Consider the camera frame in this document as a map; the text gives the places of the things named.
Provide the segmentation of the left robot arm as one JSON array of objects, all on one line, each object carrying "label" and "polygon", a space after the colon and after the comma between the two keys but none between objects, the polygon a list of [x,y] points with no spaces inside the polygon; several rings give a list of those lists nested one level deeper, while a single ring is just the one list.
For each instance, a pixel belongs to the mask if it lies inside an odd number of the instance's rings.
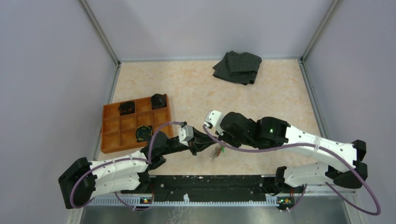
[{"label": "left robot arm", "polygon": [[170,138],[159,132],[152,149],[146,145],[134,153],[105,161],[79,158],[58,178],[65,207],[81,208],[93,198],[115,191],[144,193],[150,186],[148,172],[163,165],[165,155],[186,150],[196,155],[213,144],[213,139],[197,130],[186,145],[178,137]]}]

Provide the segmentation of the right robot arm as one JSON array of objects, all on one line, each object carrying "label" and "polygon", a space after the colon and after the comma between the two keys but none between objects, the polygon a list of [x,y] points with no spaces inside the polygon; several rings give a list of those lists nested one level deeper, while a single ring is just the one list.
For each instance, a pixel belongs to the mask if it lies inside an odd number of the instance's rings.
[{"label": "right robot arm", "polygon": [[302,131],[281,119],[263,117],[255,121],[236,112],[221,117],[215,127],[219,139],[233,147],[281,147],[284,151],[316,160],[297,167],[279,167],[274,179],[274,187],[279,192],[287,192],[291,187],[303,184],[325,182],[347,189],[361,188],[362,183],[348,166],[363,180],[368,177],[368,166],[362,161],[366,143],[361,140],[340,143]]}]

